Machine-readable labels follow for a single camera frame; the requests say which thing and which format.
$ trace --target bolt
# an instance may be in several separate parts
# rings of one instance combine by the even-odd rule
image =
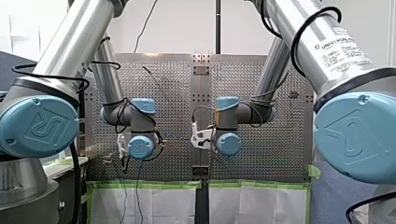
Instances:
[[[35,105],[38,105],[38,103],[39,103],[36,98],[32,99],[32,101],[33,101],[33,104],[35,104]]]
[[[62,211],[62,210],[64,210],[64,208],[66,207],[66,203],[65,202],[62,202],[62,201],[60,201],[59,202],[59,211]]]

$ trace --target pipe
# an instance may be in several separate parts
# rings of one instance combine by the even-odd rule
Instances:
[[[216,54],[221,54],[221,0],[216,0]]]

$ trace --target metal post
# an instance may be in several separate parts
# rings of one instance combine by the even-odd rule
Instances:
[[[34,73],[84,77],[113,15],[114,7],[108,0],[77,0],[49,43]],[[76,81],[34,77],[22,79],[30,79],[77,97]]]
[[[271,46],[254,93],[255,96],[260,96],[257,97],[258,100],[271,102],[276,98],[277,91],[266,93],[276,89],[288,73],[289,65],[289,48],[282,39],[276,38]]]
[[[94,55],[97,62],[114,62],[110,41],[103,42]],[[122,88],[117,70],[111,64],[92,63],[93,75],[104,105],[120,102]]]
[[[221,54],[221,0],[216,0],[216,54]]]
[[[322,5],[318,0],[266,0],[265,8],[290,48],[297,31],[309,16],[322,8]],[[375,65],[364,56],[334,17],[336,16],[333,16],[331,12],[318,17],[305,29],[297,46],[297,62],[304,70],[318,98],[350,79],[365,75],[375,68]],[[346,37],[351,47],[362,54],[365,60],[357,60],[357,63],[351,62],[347,67],[331,68],[332,62],[326,63],[325,60],[327,55],[320,55],[322,52],[320,46],[326,47],[324,45],[327,41],[332,43],[332,40],[336,41],[338,37]]]

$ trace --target label sticker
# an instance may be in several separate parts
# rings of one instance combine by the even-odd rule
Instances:
[[[338,35],[347,35],[347,30],[343,27],[334,27],[332,28]]]
[[[334,35],[322,40],[314,48],[331,72],[342,72],[356,64],[372,63],[349,35]]]

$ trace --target robot logo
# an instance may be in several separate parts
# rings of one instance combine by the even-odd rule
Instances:
[[[57,146],[70,119],[48,109],[39,110],[25,136],[46,144]]]
[[[367,118],[361,110],[355,110],[325,129],[328,143],[340,150],[346,164],[370,160],[378,154],[374,149],[382,147],[378,136],[371,132],[364,120]]]

